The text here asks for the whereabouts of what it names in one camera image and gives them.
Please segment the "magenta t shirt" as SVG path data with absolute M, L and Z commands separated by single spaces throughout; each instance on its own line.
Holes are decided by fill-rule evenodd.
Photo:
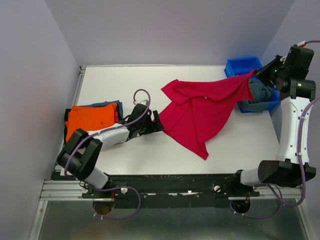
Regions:
M 161 89 L 170 100 L 159 113 L 164 133 L 206 160 L 206 142 L 222 130 L 235 105 L 254 99 L 249 86 L 254 73 L 212 82 L 169 82 Z

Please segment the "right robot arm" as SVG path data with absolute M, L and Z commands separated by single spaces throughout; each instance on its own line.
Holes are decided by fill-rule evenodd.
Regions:
M 241 196 L 248 186 L 273 184 L 295 188 L 316 175 L 309 165 L 308 125 L 316 83 L 306 76 L 314 51 L 305 44 L 291 46 L 286 56 L 277 55 L 254 75 L 279 91 L 282 111 L 279 149 L 274 160 L 263 160 L 251 170 L 239 170 L 239 178 L 230 183 L 230 191 Z

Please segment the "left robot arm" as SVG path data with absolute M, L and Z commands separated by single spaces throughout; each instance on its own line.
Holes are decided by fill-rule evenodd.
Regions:
M 104 198 L 110 194 L 111 185 L 109 176 L 96 167 L 101 150 L 163 129 L 158 111 L 137 103 L 130 115 L 111 127 L 92 133 L 77 129 L 65 143 L 56 162 L 76 179 L 92 185 L 93 191 Z

